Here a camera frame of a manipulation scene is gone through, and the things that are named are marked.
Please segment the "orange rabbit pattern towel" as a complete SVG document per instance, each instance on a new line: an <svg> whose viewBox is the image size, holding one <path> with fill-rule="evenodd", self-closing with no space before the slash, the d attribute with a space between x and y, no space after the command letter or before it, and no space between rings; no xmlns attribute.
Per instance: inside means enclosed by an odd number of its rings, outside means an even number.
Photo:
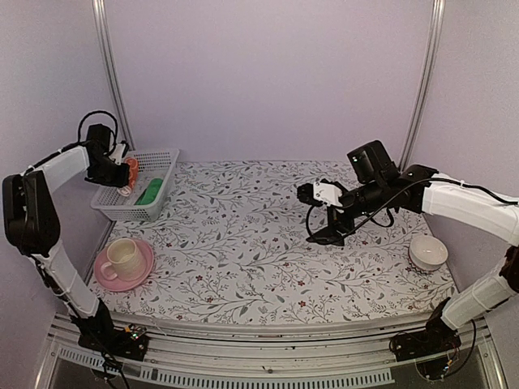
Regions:
<svg viewBox="0 0 519 389"><path fill-rule="evenodd" d="M128 184L118 189L118 193L123 197L129 197L135 188L139 172L139 162L134 157L127 157L124 163L129 166Z"/></svg>

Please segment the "green microfiber towel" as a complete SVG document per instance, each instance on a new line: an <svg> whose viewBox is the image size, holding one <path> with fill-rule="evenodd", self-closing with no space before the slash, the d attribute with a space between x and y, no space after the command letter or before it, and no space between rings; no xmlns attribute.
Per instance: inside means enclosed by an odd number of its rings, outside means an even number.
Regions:
<svg viewBox="0 0 519 389"><path fill-rule="evenodd" d="M137 206L143 206L143 205L149 205L155 201L155 198L157 197L159 190L162 187L163 180L161 178L153 178L144 192L138 197L137 201L135 202L135 205Z"/></svg>

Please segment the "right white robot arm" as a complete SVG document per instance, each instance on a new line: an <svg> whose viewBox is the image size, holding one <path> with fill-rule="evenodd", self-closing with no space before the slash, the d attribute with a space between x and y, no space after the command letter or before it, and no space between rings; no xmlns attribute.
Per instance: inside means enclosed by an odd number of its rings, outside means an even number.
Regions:
<svg viewBox="0 0 519 389"><path fill-rule="evenodd" d="M450 341L451 331L518 294L517 199L457 181L424 165L400 171L379 140L356 148L347 157L360 184L358 188L347 190L340 182L321 180L297 189L300 202L327 209L327 226L309 232L309 242L343 246L346 237L382 210L403 208L457 220L509 245L493 270L435 309L427 329L419 336L419 346L425 353L437 353Z"/></svg>

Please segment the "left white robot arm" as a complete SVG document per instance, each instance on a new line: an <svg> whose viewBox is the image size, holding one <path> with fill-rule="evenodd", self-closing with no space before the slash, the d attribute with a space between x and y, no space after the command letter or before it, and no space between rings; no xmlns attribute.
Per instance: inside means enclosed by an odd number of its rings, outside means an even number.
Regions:
<svg viewBox="0 0 519 389"><path fill-rule="evenodd" d="M81 173L87 182L99 186L124 187L130 173L123 160L128 149L128 143L117 141L109 127L92 125L85 140L70 143L2 181L6 239L34 262L45 286L63 301L70 314L79 323L92 325L88 336L104 352L114 351L121 336L103 321L109 317L106 307L66 253L53 194Z"/></svg>

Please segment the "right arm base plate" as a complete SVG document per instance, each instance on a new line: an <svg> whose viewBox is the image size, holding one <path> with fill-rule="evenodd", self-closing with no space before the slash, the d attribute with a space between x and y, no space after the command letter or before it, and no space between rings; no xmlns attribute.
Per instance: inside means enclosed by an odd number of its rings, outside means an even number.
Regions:
<svg viewBox="0 0 519 389"><path fill-rule="evenodd" d="M461 346L455 331L423 329L415 332L399 332L389 341L389 350L397 361L407 361L454 350Z"/></svg>

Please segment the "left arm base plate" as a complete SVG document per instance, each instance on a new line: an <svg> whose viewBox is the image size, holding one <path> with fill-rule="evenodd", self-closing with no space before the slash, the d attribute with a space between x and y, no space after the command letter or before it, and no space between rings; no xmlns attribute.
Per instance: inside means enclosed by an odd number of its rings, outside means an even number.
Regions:
<svg viewBox="0 0 519 389"><path fill-rule="evenodd" d="M150 341L147 335L135 338L130 332L120 329L99 332L83 328L80 333L79 346L109 357L122 357L133 361L144 360Z"/></svg>

